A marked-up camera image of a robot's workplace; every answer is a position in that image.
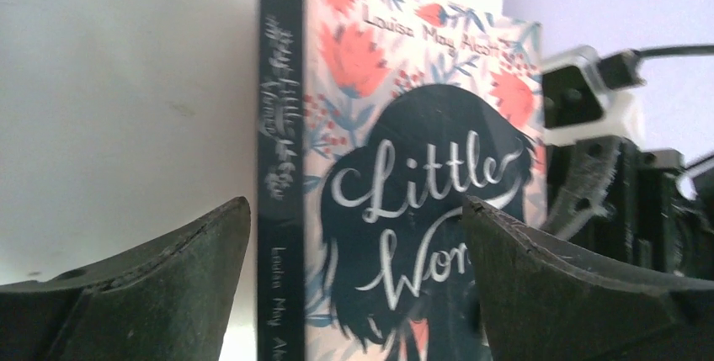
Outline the dark floral book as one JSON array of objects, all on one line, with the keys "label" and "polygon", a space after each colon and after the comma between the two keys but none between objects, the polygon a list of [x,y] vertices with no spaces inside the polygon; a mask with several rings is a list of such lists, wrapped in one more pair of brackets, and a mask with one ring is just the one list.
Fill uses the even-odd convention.
[{"label": "dark floral book", "polygon": [[462,201],[545,219],[540,24],[259,6],[258,358],[489,360]]}]

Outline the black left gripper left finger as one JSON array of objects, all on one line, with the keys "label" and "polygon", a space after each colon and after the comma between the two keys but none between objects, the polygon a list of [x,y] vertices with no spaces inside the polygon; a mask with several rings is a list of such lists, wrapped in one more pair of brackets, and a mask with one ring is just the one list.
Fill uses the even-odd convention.
[{"label": "black left gripper left finger", "polygon": [[236,197],[45,282],[1,288],[4,360],[217,360],[251,231]]}]

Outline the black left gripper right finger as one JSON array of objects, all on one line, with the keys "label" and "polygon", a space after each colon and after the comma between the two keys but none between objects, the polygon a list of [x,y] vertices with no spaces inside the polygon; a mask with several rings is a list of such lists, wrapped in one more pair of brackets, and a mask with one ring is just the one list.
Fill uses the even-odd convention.
[{"label": "black left gripper right finger", "polygon": [[461,223],[494,359],[712,359],[711,281],[599,255],[478,198]]}]

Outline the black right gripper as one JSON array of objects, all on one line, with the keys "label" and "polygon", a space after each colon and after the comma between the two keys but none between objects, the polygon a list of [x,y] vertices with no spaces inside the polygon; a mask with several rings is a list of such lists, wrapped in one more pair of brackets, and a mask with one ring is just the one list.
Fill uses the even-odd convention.
[{"label": "black right gripper", "polygon": [[623,263],[713,278],[713,158],[619,136],[548,146],[543,230]]}]

